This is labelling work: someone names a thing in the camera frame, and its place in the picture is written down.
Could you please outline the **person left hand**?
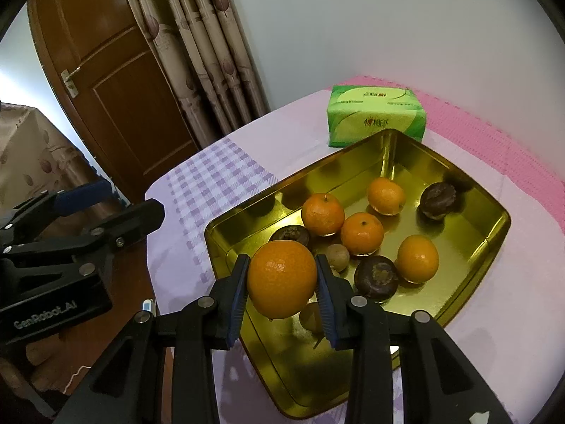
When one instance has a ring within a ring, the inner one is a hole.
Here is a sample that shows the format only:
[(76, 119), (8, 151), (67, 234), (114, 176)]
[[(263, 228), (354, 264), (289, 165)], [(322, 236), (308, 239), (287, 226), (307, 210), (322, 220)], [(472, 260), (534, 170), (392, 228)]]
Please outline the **person left hand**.
[(91, 366), (85, 363), (75, 364), (72, 354), (69, 343), (61, 335), (30, 343), (25, 347), (24, 357), (32, 366), (31, 379), (26, 380), (22, 372), (5, 358), (1, 359), (1, 379), (20, 398), (27, 397), (26, 384), (38, 391), (54, 390), (70, 394), (91, 370)]

